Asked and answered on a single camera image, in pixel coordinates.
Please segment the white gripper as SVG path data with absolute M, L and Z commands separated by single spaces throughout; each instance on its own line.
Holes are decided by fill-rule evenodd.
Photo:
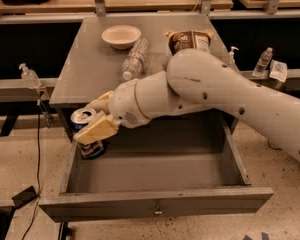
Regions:
M 140 111 L 135 89 L 138 79 L 124 82 L 115 90 L 108 91 L 86 105 L 96 117 L 74 135 L 74 140 L 88 145 L 115 135 L 120 125 L 136 128 L 150 120 Z

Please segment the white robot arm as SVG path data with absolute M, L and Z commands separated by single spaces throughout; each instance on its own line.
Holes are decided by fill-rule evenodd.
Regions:
M 85 109 L 92 120 L 74 135 L 90 144 L 161 116 L 218 109 L 245 122 L 300 162 L 300 99 L 254 83 L 212 54 L 184 49 L 167 69 L 119 85 Z

